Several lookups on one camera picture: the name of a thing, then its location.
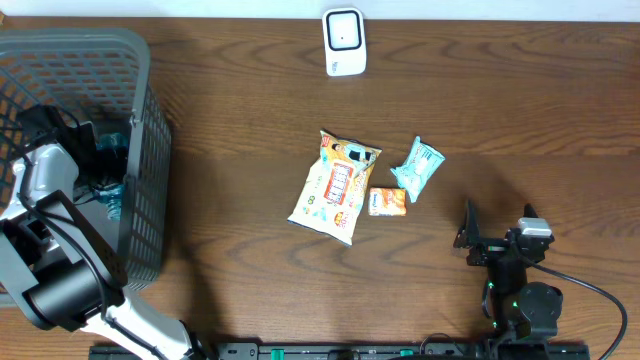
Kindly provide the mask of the teal Listerine mouthwash bottle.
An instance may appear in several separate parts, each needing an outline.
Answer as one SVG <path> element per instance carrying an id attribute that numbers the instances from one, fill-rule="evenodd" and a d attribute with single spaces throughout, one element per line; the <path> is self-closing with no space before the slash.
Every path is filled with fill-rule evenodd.
<path id="1" fill-rule="evenodd" d="M 101 183 L 94 191 L 96 200 L 107 208 L 111 221 L 120 221 L 127 171 L 129 143 L 121 133 L 101 135 L 96 145 L 98 158 L 104 165 Z"/>

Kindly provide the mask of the light teal wipes packet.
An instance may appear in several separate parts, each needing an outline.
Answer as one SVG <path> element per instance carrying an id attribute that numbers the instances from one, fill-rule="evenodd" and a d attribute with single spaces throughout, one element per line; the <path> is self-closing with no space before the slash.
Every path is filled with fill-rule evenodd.
<path id="1" fill-rule="evenodd" d="M 428 180 L 444 161 L 444 155 L 416 136 L 403 164 L 392 168 L 391 173 L 398 186 L 409 195 L 410 202 L 415 203 Z"/>

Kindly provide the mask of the small orange snack packet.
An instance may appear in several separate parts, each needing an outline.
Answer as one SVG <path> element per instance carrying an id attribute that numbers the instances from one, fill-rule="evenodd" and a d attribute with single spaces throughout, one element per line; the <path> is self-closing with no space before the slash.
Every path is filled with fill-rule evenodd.
<path id="1" fill-rule="evenodd" d="M 406 191 L 398 188 L 371 188 L 368 214 L 370 216 L 405 216 Z"/>

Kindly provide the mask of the yellow snack bag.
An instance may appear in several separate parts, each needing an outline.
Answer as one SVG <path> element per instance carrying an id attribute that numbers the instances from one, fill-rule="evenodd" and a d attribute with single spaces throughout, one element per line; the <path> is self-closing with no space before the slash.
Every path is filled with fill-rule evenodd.
<path id="1" fill-rule="evenodd" d="M 322 130 L 319 158 L 310 167 L 288 221 L 353 243 L 368 181 L 382 150 Z"/>

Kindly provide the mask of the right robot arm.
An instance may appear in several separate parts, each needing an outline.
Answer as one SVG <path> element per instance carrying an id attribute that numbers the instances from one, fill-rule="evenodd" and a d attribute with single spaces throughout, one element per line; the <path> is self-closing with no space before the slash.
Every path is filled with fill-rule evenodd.
<path id="1" fill-rule="evenodd" d="M 548 222 L 527 204 L 515 227 L 501 238 L 483 236 L 473 204 L 465 205 L 463 224 L 453 246 L 468 251 L 469 266 L 487 269 L 482 306 L 495 334 L 485 342 L 489 359 L 548 359 L 548 339 L 558 334 L 563 294 L 542 282 L 530 282 L 527 269 L 545 259 L 554 242 Z"/>

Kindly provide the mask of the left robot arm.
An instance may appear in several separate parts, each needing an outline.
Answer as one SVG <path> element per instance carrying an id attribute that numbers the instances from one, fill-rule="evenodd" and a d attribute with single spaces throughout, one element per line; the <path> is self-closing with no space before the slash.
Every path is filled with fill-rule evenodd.
<path id="1" fill-rule="evenodd" d="M 32 324 L 107 338 L 141 359 L 215 359 L 184 322 L 128 288 L 124 260 L 97 229 L 120 219 L 129 141 L 52 105 L 16 116 L 15 184 L 1 215 L 1 283 Z"/>

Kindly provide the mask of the white barcode scanner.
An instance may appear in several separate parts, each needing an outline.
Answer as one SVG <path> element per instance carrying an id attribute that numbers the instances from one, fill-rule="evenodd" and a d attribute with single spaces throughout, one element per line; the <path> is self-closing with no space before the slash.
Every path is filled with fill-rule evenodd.
<path id="1" fill-rule="evenodd" d="M 327 75 L 362 74 L 367 66 L 363 14 L 354 7 L 330 9 L 323 14 L 322 26 Z"/>

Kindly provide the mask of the grey plastic shopping basket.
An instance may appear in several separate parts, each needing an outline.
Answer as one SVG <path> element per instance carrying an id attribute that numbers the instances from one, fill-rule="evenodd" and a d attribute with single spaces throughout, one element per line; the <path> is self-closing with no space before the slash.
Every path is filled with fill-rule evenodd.
<path id="1" fill-rule="evenodd" d="M 119 28 L 5 30 L 1 34 L 1 123 L 8 136 L 18 112 L 37 104 L 61 110 L 70 125 L 91 124 L 96 138 L 128 143 L 121 218 L 95 228 L 124 260 L 128 286 L 151 286 L 162 264 L 171 132 L 150 85 L 150 49 Z"/>

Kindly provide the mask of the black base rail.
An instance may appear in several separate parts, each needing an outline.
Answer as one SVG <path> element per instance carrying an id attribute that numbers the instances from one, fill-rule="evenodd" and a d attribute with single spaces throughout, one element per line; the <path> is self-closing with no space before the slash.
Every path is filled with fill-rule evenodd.
<path id="1" fill-rule="evenodd" d="M 385 360 L 385 359 L 507 359 L 507 360 L 589 360 L 585 345 L 502 345 L 497 351 L 482 344 L 454 345 L 431 342 L 410 345 L 258 345 L 220 343 L 220 360 Z"/>

